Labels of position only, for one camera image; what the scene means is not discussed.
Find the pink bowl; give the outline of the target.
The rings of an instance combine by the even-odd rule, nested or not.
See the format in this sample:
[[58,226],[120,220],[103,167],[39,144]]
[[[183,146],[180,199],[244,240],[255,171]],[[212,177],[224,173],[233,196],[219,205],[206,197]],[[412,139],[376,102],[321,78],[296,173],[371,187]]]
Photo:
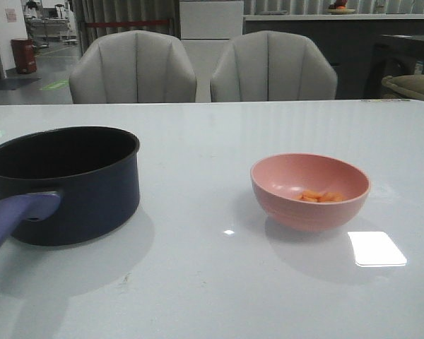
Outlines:
[[[254,194],[266,214],[304,232],[321,232],[346,224],[358,214],[370,191],[370,180],[362,170],[324,155],[272,155],[256,162],[250,174]],[[339,192],[344,200],[295,200],[304,190]]]

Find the orange ham slices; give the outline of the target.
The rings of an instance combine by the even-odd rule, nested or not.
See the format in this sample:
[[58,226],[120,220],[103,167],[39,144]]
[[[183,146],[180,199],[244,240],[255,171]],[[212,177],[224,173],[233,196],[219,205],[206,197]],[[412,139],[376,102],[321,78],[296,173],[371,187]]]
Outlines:
[[344,197],[339,192],[326,191],[321,193],[312,190],[304,190],[295,196],[294,199],[311,203],[333,203],[343,201]]

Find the dark blue saucepan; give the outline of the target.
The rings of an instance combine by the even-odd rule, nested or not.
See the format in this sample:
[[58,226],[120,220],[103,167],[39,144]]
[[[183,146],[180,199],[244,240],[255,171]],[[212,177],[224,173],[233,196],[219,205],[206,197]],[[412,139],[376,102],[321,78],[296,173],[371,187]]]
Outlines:
[[33,133],[0,145],[0,247],[14,237],[61,246],[100,237],[140,201],[137,137],[106,126]]

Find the right grey upholstered chair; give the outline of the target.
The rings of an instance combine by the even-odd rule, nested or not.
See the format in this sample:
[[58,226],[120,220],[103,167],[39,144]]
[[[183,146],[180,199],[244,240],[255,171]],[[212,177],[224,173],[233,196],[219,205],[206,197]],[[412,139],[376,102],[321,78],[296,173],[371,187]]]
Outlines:
[[213,102],[334,100],[338,76],[308,37],[259,31],[223,46],[210,79]]

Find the grey upholstered chair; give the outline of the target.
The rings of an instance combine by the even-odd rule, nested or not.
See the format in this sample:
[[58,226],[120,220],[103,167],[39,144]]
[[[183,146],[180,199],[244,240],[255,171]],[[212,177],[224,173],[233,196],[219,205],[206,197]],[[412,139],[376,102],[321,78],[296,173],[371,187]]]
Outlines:
[[69,88],[75,104],[194,102],[197,79],[178,38],[132,30],[96,39]]
[[259,31],[223,46],[210,79],[213,102],[334,100],[338,76],[308,37]]

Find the left grey upholstered chair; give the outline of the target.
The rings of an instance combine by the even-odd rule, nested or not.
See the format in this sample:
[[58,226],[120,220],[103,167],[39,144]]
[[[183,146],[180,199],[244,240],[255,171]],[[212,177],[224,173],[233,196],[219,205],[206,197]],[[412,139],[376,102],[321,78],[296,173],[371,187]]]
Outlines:
[[197,79],[178,38],[132,30],[96,39],[69,88],[75,104],[194,102]]

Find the white refrigerator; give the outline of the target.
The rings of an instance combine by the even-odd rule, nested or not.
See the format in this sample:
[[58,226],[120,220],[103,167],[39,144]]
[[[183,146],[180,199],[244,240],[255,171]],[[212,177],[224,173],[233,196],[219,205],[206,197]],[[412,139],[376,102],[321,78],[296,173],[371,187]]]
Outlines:
[[180,37],[197,79],[196,101],[209,102],[209,81],[223,45],[242,34],[243,1],[180,1]]

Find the red barrier belt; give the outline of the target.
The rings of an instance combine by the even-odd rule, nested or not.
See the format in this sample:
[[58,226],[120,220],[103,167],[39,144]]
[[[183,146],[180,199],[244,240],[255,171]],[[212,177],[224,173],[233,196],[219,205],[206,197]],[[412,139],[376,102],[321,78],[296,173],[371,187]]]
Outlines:
[[170,19],[158,20],[138,20],[138,21],[123,21],[123,22],[93,22],[85,23],[87,28],[130,28],[130,27],[143,27],[143,26],[169,26]]

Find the dark kitchen counter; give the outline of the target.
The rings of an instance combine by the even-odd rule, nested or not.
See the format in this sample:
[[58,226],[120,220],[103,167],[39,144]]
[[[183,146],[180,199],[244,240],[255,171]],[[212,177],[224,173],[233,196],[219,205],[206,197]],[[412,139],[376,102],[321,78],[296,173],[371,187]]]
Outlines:
[[244,17],[243,32],[304,35],[315,42],[338,76],[338,99],[363,99],[372,48],[380,35],[424,35],[424,14],[286,15]]

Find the fruit plate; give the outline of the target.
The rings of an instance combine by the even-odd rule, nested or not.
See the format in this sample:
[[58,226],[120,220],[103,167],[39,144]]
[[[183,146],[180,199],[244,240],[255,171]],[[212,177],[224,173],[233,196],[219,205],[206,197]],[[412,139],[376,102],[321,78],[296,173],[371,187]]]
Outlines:
[[326,12],[333,15],[346,15],[355,13],[355,9],[347,7],[347,0],[335,0],[329,4]]

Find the dark appliance cabinet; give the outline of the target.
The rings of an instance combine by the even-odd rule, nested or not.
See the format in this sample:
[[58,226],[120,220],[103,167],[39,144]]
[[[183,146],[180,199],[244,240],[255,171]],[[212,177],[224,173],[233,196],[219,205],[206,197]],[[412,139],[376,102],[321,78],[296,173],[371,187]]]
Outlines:
[[424,74],[424,35],[380,35],[372,48],[365,99],[381,98],[385,76]]

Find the red bin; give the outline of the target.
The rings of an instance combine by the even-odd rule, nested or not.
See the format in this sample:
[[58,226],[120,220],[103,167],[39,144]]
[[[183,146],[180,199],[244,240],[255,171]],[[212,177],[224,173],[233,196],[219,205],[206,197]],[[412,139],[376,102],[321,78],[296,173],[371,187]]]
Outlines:
[[12,39],[11,49],[17,73],[29,74],[36,72],[37,65],[33,51],[33,41],[31,39]]

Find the beige cushion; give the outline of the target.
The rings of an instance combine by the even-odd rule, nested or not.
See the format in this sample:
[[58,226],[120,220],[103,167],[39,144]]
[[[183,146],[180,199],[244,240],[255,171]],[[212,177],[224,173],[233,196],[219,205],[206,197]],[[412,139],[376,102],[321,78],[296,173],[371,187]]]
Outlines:
[[382,98],[424,101],[424,74],[384,77]]

